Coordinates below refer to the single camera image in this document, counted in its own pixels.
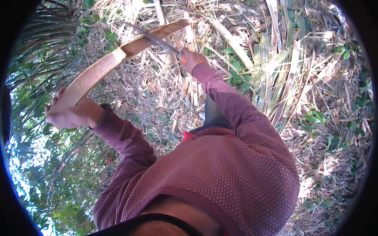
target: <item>knife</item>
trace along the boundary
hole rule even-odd
[[[154,35],[150,34],[149,32],[145,31],[144,29],[139,28],[136,25],[133,25],[133,24],[131,24],[129,22],[125,22],[125,24],[128,25],[128,26],[130,26],[130,27],[132,27],[137,32],[139,32],[140,34],[144,34],[144,36],[146,38],[148,38],[149,40],[155,42],[157,45],[162,46],[163,48],[165,48],[167,50],[171,50],[178,57],[178,59],[181,62],[186,63],[186,56],[185,56],[185,54],[184,54],[183,51],[181,51],[181,52],[178,51],[176,48],[172,47],[168,43],[164,42],[163,40],[160,40],[160,39],[156,38]]]

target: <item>man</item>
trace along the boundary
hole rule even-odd
[[[187,62],[181,66],[208,96],[206,121],[159,160],[140,130],[118,118],[109,104],[84,98],[46,117],[57,127],[89,126],[121,157],[93,209],[97,228],[135,218],[144,221],[123,235],[277,234],[299,193],[290,152],[268,119],[214,74],[204,56],[183,50]]]

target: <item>dark pants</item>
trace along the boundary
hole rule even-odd
[[[210,127],[222,127],[233,130],[230,121],[223,115],[217,104],[209,97],[206,96],[205,101],[205,123],[202,127],[190,131],[190,133],[197,133]]]

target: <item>hand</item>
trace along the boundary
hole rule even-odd
[[[193,68],[200,63],[207,63],[208,60],[202,54],[198,52],[191,52],[187,48],[183,48],[182,51],[186,56],[186,63],[180,62],[182,68],[192,74]]]
[[[60,88],[50,101],[53,106],[61,98],[65,88]],[[50,106],[45,106],[45,113],[50,110]],[[58,129],[73,129],[79,126],[89,126],[94,129],[101,121],[104,109],[95,101],[85,97],[82,98],[76,106],[69,107],[58,113],[46,116],[46,122],[52,123]]]

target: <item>pink patterned sweater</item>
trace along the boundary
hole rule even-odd
[[[107,107],[93,132],[121,162],[93,209],[99,230],[139,215],[160,194],[190,202],[230,236],[275,235],[293,213],[298,173],[268,119],[208,64],[197,65],[192,75],[234,131],[200,131],[157,160],[140,130]]]

